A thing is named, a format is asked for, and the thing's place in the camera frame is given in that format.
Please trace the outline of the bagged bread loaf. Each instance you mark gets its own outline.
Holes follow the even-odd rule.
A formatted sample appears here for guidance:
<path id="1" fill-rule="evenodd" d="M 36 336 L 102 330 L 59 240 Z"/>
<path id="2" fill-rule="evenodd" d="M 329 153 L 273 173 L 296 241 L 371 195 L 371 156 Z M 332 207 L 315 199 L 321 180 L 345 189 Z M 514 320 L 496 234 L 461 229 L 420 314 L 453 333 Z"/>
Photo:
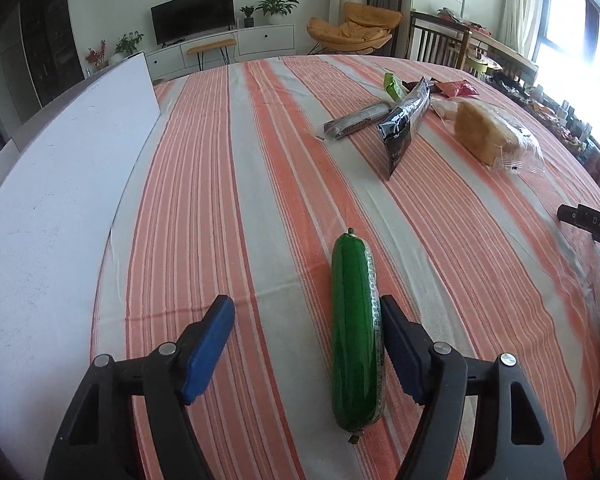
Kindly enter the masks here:
<path id="1" fill-rule="evenodd" d="M 434 99 L 430 107 L 455 140 L 494 171 L 542 172 L 539 141 L 501 107 L 471 98 Z"/>

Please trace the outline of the green cucumber-shaped snack pack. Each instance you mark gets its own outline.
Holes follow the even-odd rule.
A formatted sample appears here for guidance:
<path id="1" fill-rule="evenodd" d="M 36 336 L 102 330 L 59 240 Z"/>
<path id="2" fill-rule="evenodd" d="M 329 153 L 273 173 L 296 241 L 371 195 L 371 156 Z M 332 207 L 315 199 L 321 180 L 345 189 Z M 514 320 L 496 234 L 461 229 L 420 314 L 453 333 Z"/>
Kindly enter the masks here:
<path id="1" fill-rule="evenodd" d="M 380 417 L 385 397 L 376 266 L 370 245 L 347 229 L 332 250 L 332 412 L 358 443 Z"/>

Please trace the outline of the black snack bag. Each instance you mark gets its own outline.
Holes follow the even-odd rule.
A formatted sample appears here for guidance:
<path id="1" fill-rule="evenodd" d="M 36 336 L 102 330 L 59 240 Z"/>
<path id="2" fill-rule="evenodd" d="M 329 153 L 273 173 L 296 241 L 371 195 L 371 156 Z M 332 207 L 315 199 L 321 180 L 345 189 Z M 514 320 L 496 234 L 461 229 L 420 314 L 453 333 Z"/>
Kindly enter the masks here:
<path id="1" fill-rule="evenodd" d="M 405 98 L 394 103 L 389 115 L 377 127 L 388 157 L 388 177 L 411 145 L 430 104 L 430 89 L 425 78 L 420 78 L 405 93 Z"/>

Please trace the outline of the green white snack packet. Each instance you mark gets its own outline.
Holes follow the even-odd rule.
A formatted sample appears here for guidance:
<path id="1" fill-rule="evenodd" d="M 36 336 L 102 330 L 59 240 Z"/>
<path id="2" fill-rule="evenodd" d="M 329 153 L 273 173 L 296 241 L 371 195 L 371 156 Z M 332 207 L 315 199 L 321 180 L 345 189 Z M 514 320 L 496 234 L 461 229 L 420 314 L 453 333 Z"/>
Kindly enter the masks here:
<path id="1" fill-rule="evenodd" d="M 400 103 L 406 96 L 402 82 L 395 74 L 390 72 L 384 75 L 384 89 L 395 103 Z"/>

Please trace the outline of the brown wafer snack pack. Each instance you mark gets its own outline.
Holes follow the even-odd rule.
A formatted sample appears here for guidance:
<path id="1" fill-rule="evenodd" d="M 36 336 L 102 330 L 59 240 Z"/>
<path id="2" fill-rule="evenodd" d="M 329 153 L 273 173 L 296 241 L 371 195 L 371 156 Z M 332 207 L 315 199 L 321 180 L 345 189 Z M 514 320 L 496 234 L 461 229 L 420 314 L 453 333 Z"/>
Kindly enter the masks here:
<path id="1" fill-rule="evenodd" d="M 368 126 L 376 125 L 385 119 L 392 110 L 392 105 L 380 101 L 366 106 L 349 115 L 325 122 L 323 131 L 317 136 L 321 140 L 340 140 Z"/>

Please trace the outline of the white cardboard box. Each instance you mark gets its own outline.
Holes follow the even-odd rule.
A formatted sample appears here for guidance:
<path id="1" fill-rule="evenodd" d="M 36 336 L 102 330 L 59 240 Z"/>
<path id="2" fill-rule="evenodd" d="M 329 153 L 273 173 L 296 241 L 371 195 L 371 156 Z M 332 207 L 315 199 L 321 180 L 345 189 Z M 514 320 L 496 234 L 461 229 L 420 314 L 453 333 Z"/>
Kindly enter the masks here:
<path id="1" fill-rule="evenodd" d="M 90 355 L 102 253 L 160 114 L 143 55 L 61 105 L 0 187 L 0 443 L 49 437 Z"/>

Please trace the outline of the cluttered wooden side table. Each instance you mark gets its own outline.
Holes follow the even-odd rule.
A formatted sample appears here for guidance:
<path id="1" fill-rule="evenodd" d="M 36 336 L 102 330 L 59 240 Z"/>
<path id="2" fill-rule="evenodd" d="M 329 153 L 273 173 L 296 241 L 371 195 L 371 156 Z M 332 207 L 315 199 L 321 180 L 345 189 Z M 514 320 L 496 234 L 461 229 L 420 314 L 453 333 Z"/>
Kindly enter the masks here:
<path id="1" fill-rule="evenodd" d="M 600 64 L 546 44 L 535 63 L 478 30 L 471 51 L 495 64 L 486 80 L 550 130 L 600 181 Z"/>

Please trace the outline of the dark wooden chair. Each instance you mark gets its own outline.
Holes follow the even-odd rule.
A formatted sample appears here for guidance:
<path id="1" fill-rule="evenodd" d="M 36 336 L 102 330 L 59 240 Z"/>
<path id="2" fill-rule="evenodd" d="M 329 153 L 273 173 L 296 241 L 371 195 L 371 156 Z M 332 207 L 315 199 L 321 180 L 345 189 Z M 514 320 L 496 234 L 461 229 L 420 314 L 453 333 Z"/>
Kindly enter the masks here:
<path id="1" fill-rule="evenodd" d="M 472 31 L 466 25 L 413 10 L 406 57 L 412 61 L 462 70 L 471 37 Z"/>

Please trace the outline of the orange lounge chair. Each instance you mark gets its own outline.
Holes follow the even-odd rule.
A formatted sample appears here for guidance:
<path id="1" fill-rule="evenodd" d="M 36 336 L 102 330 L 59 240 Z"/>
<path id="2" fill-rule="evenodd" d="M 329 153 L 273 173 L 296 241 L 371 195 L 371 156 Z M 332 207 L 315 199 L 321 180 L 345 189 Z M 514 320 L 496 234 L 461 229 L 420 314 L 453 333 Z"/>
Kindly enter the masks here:
<path id="1" fill-rule="evenodd" d="M 403 14 L 377 6 L 347 2 L 344 22 L 338 26 L 311 18 L 306 32 L 317 48 L 339 54 L 370 54 L 385 47 L 403 20 Z"/>

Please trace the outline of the red flower vase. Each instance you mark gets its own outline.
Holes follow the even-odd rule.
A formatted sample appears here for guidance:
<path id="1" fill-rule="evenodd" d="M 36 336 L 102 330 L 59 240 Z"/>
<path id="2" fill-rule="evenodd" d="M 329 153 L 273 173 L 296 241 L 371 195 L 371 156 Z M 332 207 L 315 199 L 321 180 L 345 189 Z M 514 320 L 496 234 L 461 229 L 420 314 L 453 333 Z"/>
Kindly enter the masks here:
<path id="1" fill-rule="evenodd" d="M 101 70 L 106 66 L 107 43 L 102 40 L 95 49 L 89 48 L 85 55 L 85 61 L 90 64 L 94 70 Z"/>

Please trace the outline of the white tv cabinet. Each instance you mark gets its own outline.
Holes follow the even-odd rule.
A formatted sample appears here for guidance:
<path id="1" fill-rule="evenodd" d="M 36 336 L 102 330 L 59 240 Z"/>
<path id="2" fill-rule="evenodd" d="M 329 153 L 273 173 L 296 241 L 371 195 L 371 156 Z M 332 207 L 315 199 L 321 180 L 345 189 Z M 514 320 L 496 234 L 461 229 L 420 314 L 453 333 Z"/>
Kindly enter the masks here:
<path id="1" fill-rule="evenodd" d="M 152 81 L 165 81 L 236 62 L 296 53 L 293 24 L 238 28 L 172 44 L 146 55 Z"/>

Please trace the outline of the small potted plant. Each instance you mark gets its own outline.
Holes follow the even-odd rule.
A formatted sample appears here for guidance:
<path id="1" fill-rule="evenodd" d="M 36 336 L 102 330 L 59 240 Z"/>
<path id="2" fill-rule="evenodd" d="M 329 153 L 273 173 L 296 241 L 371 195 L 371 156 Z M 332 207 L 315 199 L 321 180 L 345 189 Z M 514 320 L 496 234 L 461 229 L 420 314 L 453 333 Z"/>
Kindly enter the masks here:
<path id="1" fill-rule="evenodd" d="M 244 23 L 245 28 L 251 28 L 254 26 L 254 11 L 256 8 L 254 6 L 242 6 L 239 11 L 242 14 L 242 22 Z"/>

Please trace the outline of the small wooden bench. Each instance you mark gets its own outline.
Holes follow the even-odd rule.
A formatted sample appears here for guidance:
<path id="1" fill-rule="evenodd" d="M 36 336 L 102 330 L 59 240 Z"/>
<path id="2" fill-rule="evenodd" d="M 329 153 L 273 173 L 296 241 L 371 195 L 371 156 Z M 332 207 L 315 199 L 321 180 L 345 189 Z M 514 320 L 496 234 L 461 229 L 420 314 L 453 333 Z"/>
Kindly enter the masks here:
<path id="1" fill-rule="evenodd" d="M 220 52 L 224 65 L 230 64 L 230 52 L 229 48 L 237 46 L 237 40 L 234 37 L 223 39 L 220 41 L 210 42 L 210 44 L 198 44 L 198 46 L 191 47 L 186 51 L 189 56 L 196 56 L 198 70 L 204 70 L 204 55 L 207 52 L 218 50 Z"/>

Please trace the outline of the black display cabinet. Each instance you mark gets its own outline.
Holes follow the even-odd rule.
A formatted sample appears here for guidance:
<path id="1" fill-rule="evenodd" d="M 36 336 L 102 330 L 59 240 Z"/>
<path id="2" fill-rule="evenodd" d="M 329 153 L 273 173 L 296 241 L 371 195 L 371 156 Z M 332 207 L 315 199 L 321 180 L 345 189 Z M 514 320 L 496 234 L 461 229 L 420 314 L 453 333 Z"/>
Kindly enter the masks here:
<path id="1" fill-rule="evenodd" d="M 44 107 L 84 79 L 68 0 L 21 0 L 23 52 L 38 102 Z"/>

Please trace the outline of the black flat television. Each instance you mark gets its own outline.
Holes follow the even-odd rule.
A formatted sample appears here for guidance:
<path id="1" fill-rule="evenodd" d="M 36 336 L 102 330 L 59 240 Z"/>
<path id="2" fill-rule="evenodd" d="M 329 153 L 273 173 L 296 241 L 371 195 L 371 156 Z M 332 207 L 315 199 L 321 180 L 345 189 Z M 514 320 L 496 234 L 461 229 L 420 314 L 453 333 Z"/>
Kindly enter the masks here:
<path id="1" fill-rule="evenodd" d="M 171 0 L 150 9 L 157 44 L 233 27 L 234 0 Z"/>

